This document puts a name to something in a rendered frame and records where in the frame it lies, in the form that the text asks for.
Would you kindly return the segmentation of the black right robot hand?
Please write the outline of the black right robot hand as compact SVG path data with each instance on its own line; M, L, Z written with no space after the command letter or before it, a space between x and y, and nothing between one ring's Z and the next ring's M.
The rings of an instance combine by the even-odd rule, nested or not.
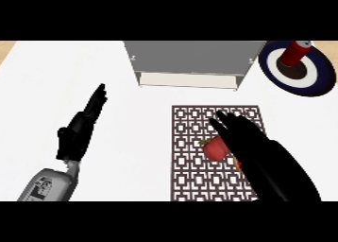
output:
M259 201L319 202L321 193L296 157L257 125L234 113L218 111L210 123L243 163Z

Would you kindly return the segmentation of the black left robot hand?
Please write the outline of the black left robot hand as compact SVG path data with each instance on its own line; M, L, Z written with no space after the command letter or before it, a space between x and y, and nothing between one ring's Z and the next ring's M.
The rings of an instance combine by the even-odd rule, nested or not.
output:
M85 110L76 113L69 126L58 129L58 160L76 162L82 161L92 140L94 125L103 112L107 100L106 84L101 83L94 91Z

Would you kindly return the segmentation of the brown patterned placemat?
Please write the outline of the brown patterned placemat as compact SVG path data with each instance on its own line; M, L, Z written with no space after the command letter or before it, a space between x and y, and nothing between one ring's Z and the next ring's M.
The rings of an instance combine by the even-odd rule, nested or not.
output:
M172 201L253 201L256 192L235 165L234 155L212 162L201 141L212 140L218 131L210 119L218 111L244 116L266 131L257 106L173 106L172 107Z

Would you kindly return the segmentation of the navy and white plate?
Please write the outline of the navy and white plate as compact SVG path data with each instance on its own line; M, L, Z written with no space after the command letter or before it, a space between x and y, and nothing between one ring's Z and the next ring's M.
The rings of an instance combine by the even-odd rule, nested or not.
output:
M299 63L287 66L281 57L294 41L268 41L259 56L259 63L272 83L288 93L316 97L329 93L337 83L337 73L324 52L309 41L297 42L304 51Z

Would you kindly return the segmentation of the red bottle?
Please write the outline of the red bottle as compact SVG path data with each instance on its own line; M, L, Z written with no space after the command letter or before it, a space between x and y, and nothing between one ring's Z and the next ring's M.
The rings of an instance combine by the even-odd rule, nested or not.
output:
M301 58L306 56L310 50L310 41L293 41L279 58L281 63L288 67L294 67L300 63Z

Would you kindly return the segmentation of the grey tiered shelf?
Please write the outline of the grey tiered shelf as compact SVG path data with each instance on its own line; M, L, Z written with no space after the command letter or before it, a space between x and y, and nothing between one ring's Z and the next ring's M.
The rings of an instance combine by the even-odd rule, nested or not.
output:
M126 41L142 86L237 90L266 41Z

